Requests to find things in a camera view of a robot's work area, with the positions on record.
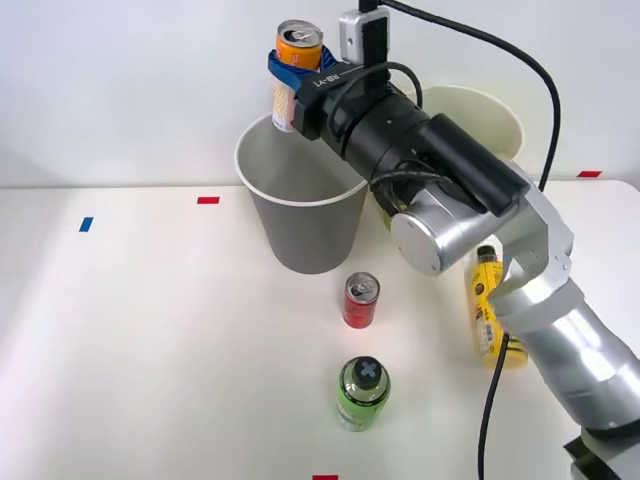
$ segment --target orange can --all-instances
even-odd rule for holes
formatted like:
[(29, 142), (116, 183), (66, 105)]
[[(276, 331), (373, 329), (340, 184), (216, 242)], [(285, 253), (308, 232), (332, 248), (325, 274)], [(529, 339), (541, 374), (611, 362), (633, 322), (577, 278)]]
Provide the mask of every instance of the orange can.
[[(322, 58), (322, 31), (304, 20), (282, 22), (276, 36), (276, 56), (287, 65), (318, 70)], [(273, 124), (283, 132), (293, 132), (291, 122), (294, 110), (294, 91), (280, 80), (274, 79)]]
[(278, 27), (278, 60), (294, 67), (318, 70), (322, 57), (322, 31), (304, 20), (287, 20)]

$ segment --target cup rim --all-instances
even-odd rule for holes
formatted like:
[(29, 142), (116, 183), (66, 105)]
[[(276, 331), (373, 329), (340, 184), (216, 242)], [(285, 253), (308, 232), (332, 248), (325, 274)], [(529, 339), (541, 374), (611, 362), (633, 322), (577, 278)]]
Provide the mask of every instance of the cup rim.
[(362, 190), (363, 187), (367, 185), (367, 181), (363, 178), (359, 184), (347, 190), (345, 193), (342, 193), (336, 197), (326, 198), (324, 200), (314, 200), (313, 202), (294, 202), (292, 200), (284, 200), (282, 198), (272, 197), (271, 195), (267, 195), (266, 193), (264, 193), (263, 191), (261, 191), (260, 189), (252, 185), (251, 182), (247, 180), (247, 177), (245, 177), (244, 174), (242, 173), (242, 169), (240, 168), (240, 161), (238, 160), (238, 152), (240, 150), (240, 145), (242, 144), (244, 138), (249, 134), (249, 132), (253, 129), (253, 127), (255, 127), (258, 123), (264, 121), (266, 118), (270, 118), (271, 115), (272, 115), (271, 113), (267, 113), (261, 117), (258, 117), (253, 122), (251, 122), (251, 125), (249, 125), (245, 129), (245, 131), (242, 132), (242, 135), (240, 135), (240, 138), (236, 143), (236, 148), (233, 152), (234, 162), (236, 165), (236, 172), (240, 177), (240, 180), (242, 180), (242, 183), (253, 193), (264, 198), (265, 200), (268, 200), (273, 203), (277, 203), (279, 205), (286, 205), (289, 207), (321, 207), (323, 205), (331, 205), (333, 203), (337, 203), (341, 200), (344, 200), (345, 198), (349, 198), (352, 195), (355, 195), (356, 193), (358, 193), (360, 190)]

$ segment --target yellow bottle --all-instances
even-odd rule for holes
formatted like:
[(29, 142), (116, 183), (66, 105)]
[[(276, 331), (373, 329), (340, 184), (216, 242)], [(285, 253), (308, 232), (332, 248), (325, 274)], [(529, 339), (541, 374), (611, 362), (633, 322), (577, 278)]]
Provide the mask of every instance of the yellow bottle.
[[(496, 319), (489, 305), (489, 293), (502, 279), (502, 262), (498, 260), (495, 249), (490, 245), (478, 248), (478, 263), (471, 277), (471, 292), (474, 299), (473, 323), (478, 350), (482, 363), (494, 369), (502, 343), (502, 325)], [(511, 337), (507, 348), (504, 368), (520, 368), (527, 364), (529, 355), (517, 338)]]

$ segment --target red can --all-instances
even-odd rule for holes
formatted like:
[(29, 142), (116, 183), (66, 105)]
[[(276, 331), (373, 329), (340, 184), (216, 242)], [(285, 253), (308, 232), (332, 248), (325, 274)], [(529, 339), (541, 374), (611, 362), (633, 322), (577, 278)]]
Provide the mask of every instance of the red can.
[(368, 327), (380, 296), (380, 282), (366, 272), (354, 273), (344, 286), (344, 321), (353, 328)]

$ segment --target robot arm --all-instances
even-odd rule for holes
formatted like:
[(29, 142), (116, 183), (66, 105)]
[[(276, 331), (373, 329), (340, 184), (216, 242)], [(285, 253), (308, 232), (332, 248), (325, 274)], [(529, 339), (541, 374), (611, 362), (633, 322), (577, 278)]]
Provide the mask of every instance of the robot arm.
[(636, 478), (640, 362), (571, 279), (573, 233), (516, 166), (445, 115), (429, 117), (388, 82), (384, 66), (395, 65), (386, 62), (389, 15), (370, 7), (361, 2), (341, 19), (349, 63), (303, 78), (294, 127), (321, 138), (369, 182), (392, 216), (402, 255), (426, 275), (497, 235), (505, 275), (493, 294), (495, 311), (583, 427), (585, 448), (569, 449), (576, 475), (588, 470), (579, 462), (589, 452), (619, 478)]

